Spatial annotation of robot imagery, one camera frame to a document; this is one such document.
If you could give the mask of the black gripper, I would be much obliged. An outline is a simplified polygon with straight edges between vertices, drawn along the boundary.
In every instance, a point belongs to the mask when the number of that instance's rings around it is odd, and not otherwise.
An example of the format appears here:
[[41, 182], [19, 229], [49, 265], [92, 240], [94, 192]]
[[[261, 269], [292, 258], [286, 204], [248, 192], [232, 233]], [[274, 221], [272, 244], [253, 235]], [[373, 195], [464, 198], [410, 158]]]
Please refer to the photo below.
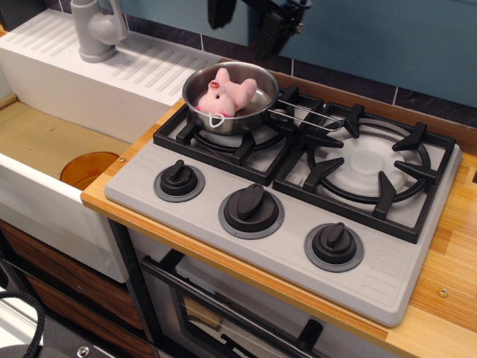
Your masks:
[[[301, 34], [303, 16], [312, 6], [312, 1], [251, 0], [244, 3], [263, 15], [262, 27], [256, 39], [256, 61], [266, 61], [278, 55], [288, 38]], [[211, 29], [223, 28], [232, 21], [236, 0], [208, 0], [208, 23]]]

